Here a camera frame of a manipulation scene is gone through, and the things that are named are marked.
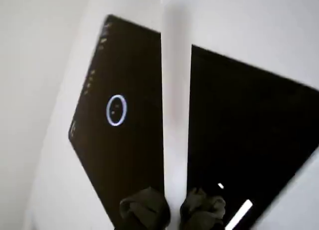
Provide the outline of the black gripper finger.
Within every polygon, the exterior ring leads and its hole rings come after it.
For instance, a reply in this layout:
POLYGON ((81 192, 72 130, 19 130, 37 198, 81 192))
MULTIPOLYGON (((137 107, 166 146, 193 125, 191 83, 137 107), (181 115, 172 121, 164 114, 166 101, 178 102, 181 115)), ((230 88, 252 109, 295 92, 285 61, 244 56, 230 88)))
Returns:
POLYGON ((120 202, 120 230, 164 230, 170 223, 170 209, 163 193, 148 187, 120 202))
POLYGON ((226 202, 222 196, 208 195, 203 189, 188 192, 180 207, 181 230, 224 230, 226 202))

